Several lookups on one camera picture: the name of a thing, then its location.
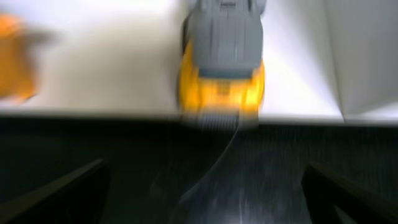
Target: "car windshield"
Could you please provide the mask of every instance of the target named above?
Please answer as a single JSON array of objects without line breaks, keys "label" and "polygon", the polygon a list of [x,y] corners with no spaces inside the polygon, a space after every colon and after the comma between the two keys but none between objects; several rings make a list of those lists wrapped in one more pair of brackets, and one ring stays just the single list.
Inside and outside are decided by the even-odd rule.
[{"label": "car windshield", "polygon": [[199,69],[200,78],[250,79],[252,70]]}]

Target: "cable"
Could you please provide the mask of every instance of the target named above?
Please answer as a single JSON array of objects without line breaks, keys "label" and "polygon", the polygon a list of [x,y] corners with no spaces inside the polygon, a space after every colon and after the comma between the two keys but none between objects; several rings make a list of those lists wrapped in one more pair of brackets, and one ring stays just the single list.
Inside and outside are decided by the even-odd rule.
[{"label": "cable", "polygon": [[209,178],[210,174],[218,167],[218,164],[223,160],[227,152],[229,151],[232,142],[234,141],[236,134],[238,133],[239,127],[236,128],[235,133],[232,135],[231,139],[229,140],[228,144],[226,145],[223,153],[218,157],[217,161],[210,167],[210,169],[207,171],[207,173],[194,185],[192,186],[189,190],[187,190],[183,195],[181,195],[180,200],[178,203],[184,203],[188,198],[191,197],[191,195],[199,188],[202,182],[204,182],[206,179]]}]

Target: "dark floor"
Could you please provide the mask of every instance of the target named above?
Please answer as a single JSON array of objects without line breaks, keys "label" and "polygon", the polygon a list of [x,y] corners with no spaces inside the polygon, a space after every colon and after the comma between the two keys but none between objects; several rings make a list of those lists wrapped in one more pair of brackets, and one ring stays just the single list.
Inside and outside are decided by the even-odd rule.
[{"label": "dark floor", "polygon": [[398,129],[262,126],[239,132],[211,168],[232,135],[165,121],[2,118],[0,203],[103,158],[112,175],[103,223],[310,223],[300,185],[310,161],[398,204]]}]

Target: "black surface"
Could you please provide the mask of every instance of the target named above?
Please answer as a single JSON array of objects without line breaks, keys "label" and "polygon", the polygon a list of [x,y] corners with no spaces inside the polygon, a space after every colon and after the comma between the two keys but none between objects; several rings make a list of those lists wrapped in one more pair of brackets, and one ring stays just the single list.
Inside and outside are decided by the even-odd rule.
[{"label": "black surface", "polygon": [[205,175],[232,134],[164,121],[0,119],[0,203],[99,158],[112,175],[103,223],[310,223],[300,186],[310,161],[398,203],[394,128],[263,126],[238,133]]}]

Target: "yellow and gray toy vehicle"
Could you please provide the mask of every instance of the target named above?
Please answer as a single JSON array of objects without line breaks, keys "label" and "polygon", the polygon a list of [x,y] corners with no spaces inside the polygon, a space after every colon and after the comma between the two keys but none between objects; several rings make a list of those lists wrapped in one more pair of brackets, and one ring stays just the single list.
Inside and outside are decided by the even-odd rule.
[{"label": "yellow and gray toy vehicle", "polygon": [[257,122],[264,94],[265,5],[265,0],[191,2],[178,78],[184,121],[228,129]]}]

